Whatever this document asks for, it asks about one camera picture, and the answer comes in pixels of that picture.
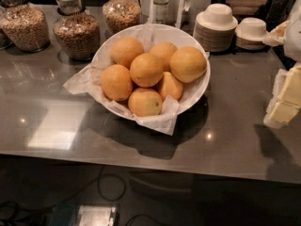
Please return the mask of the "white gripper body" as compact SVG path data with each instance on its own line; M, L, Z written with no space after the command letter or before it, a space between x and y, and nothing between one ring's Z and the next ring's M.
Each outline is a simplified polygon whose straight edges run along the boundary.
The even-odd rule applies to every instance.
M294 61L301 61L301 0L295 0L285 30L284 54Z

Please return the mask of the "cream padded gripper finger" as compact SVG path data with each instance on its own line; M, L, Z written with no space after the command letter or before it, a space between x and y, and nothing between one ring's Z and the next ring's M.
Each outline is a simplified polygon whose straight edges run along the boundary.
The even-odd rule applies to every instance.
M301 111L301 63L276 75L263 123L271 128L286 126Z
M264 37L262 42L271 47L279 46L284 43L285 30L288 26L288 21L279 24L271 32L268 32Z

